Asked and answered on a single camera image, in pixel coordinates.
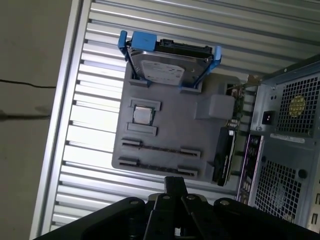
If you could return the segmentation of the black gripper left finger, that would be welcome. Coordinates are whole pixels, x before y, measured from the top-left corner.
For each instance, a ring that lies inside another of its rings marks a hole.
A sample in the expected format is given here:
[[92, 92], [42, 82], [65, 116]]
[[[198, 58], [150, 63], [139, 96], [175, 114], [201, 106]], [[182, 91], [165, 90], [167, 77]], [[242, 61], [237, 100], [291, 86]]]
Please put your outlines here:
[[176, 178], [144, 202], [127, 197], [39, 237], [41, 240], [173, 240]]

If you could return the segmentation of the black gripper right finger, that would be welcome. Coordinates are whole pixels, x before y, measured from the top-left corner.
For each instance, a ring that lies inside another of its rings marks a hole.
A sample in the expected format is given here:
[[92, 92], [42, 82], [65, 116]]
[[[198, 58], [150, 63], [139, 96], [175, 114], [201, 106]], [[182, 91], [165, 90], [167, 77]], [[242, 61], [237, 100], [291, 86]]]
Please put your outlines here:
[[320, 235], [231, 198], [214, 205], [189, 194], [182, 177], [175, 190], [201, 240], [318, 240]]

